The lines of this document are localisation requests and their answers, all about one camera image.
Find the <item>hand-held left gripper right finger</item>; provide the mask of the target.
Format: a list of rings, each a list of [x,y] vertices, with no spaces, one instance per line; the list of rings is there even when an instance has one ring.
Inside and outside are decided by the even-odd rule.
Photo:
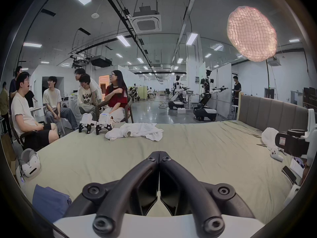
[[[201,182],[166,152],[159,156],[160,200],[172,216],[192,215],[197,235],[221,235],[222,215],[255,219],[232,185]]]

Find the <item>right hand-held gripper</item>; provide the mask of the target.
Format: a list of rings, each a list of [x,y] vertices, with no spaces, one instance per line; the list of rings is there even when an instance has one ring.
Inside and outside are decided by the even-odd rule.
[[[287,132],[279,132],[275,136],[275,145],[285,153],[306,160],[310,167],[315,159],[317,151],[317,124],[315,111],[308,109],[307,131],[302,129],[289,129]]]

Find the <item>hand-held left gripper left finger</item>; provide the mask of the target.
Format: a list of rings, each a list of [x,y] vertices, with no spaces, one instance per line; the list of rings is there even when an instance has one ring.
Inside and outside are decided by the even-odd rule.
[[[159,152],[153,152],[120,180],[86,184],[65,217],[96,214],[91,227],[97,235],[119,235],[125,214],[146,216],[159,189]]]

